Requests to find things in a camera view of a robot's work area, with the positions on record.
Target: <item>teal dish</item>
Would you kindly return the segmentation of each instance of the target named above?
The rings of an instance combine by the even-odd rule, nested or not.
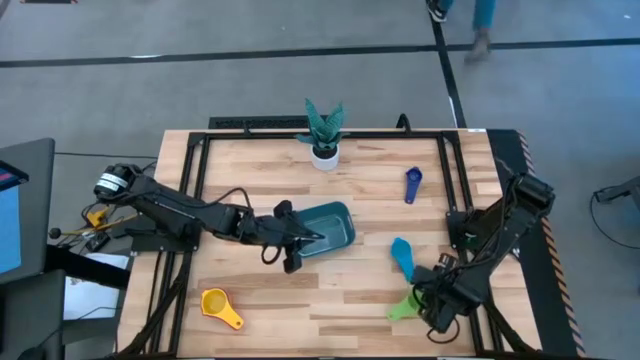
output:
[[[324,235],[324,239],[300,249],[300,256],[311,257],[350,245],[356,238],[351,214],[339,201],[302,210],[298,218],[304,226]]]

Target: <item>concrete floor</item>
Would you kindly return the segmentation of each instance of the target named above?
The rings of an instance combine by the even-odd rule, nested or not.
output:
[[[472,10],[470,0],[455,4],[448,43],[472,39]],[[505,0],[493,32],[498,42],[619,37],[640,37],[636,0]],[[0,20],[0,61],[434,42],[421,0],[14,0]],[[588,355],[637,358],[640,251],[597,233],[588,201],[640,175],[640,47],[494,51],[473,67],[463,56],[450,53],[468,126],[522,130],[556,188],[551,220]],[[454,126],[436,53],[9,68],[0,69],[0,146],[51,136],[59,151],[154,156],[164,129],[300,114],[304,97],[320,108],[344,101],[353,127],[392,126],[400,112],[414,127]],[[79,225],[96,177],[117,161],[148,162],[56,156],[51,226]],[[640,246],[630,201],[596,210],[614,237]],[[105,334],[67,357],[111,345]]]

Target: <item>green object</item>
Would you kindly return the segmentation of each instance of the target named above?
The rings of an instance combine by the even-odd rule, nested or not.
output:
[[[311,100],[305,99],[305,107],[309,118],[309,135],[297,134],[296,139],[302,143],[313,145],[319,150],[335,149],[340,139],[342,139],[342,135],[344,135],[340,133],[340,128],[345,118],[342,103],[333,109],[326,120],[318,115],[318,111]]]
[[[304,226],[324,235],[324,239],[316,240],[300,249],[302,257],[343,248],[353,243],[356,238],[349,209],[339,201],[299,211],[298,219]]]
[[[416,291],[417,295],[422,296],[422,292]],[[409,294],[402,299],[398,304],[393,305],[391,310],[387,313],[387,319],[389,321],[398,321],[404,318],[418,317],[418,310],[420,307],[413,298],[413,292],[409,291]]]

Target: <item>shoe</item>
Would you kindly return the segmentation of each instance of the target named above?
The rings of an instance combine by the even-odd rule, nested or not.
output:
[[[489,39],[489,30],[480,29],[476,31],[476,40],[473,42],[471,51],[464,57],[466,63],[475,63],[486,60],[491,53],[491,40]]]
[[[427,9],[429,10],[429,14],[431,14],[433,21],[438,23],[447,21],[447,12],[438,6],[437,0],[429,0],[429,2],[427,2]]]

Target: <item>yellow measuring cup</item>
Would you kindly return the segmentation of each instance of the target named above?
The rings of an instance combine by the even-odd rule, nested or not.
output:
[[[244,320],[231,307],[227,293],[222,289],[209,289],[202,293],[202,314],[218,318],[235,330],[240,330]]]

